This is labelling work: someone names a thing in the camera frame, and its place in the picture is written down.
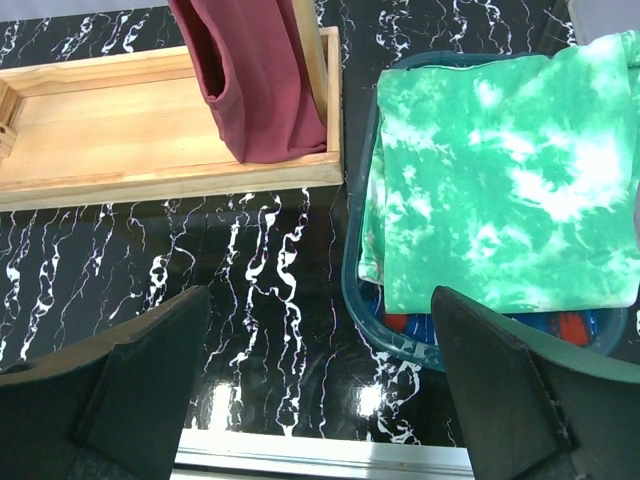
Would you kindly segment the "green patterned garment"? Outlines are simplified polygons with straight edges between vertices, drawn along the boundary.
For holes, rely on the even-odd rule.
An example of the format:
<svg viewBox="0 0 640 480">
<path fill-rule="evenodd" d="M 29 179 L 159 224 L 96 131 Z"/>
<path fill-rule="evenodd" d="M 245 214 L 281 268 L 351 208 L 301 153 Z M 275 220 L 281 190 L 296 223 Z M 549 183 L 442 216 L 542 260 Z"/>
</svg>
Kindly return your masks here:
<svg viewBox="0 0 640 480">
<path fill-rule="evenodd" d="M 501 313 L 633 303 L 639 35 L 547 57 L 389 69 L 361 279 L 391 313 L 447 286 Z"/>
</svg>

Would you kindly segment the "blue patterned trousers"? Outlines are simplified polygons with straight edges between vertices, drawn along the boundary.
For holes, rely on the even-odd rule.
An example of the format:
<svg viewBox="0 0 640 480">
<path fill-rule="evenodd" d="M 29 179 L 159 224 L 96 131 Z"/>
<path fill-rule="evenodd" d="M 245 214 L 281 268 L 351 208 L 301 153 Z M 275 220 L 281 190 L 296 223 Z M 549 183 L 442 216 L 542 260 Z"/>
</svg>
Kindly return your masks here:
<svg viewBox="0 0 640 480">
<path fill-rule="evenodd" d="M 429 345 L 438 344 L 430 314 L 391 314 L 387 313 L 383 307 L 374 307 L 372 313 L 381 324 L 396 333 Z M 590 309 L 508 314 L 508 317 L 573 345 L 586 347 L 594 341 L 601 330 L 600 323 L 606 313 L 604 309 Z"/>
</svg>

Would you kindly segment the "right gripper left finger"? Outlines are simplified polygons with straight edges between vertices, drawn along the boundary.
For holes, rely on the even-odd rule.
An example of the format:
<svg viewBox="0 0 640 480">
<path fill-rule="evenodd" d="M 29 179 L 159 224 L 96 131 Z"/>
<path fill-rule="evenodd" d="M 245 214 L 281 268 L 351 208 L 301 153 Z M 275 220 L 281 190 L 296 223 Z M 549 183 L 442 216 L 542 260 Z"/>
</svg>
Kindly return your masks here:
<svg viewBox="0 0 640 480">
<path fill-rule="evenodd" d="M 191 287 L 1 373 L 4 479 L 170 477 L 210 321 Z"/>
</svg>

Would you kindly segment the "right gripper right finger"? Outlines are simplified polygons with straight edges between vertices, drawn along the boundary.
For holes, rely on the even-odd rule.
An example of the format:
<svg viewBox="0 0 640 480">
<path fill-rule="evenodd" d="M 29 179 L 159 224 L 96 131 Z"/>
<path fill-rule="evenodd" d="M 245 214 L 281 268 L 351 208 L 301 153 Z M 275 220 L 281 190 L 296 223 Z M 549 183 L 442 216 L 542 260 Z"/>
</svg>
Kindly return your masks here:
<svg viewBox="0 0 640 480">
<path fill-rule="evenodd" d="M 636 479 L 639 368 L 444 286 L 439 349 L 478 479 Z"/>
</svg>

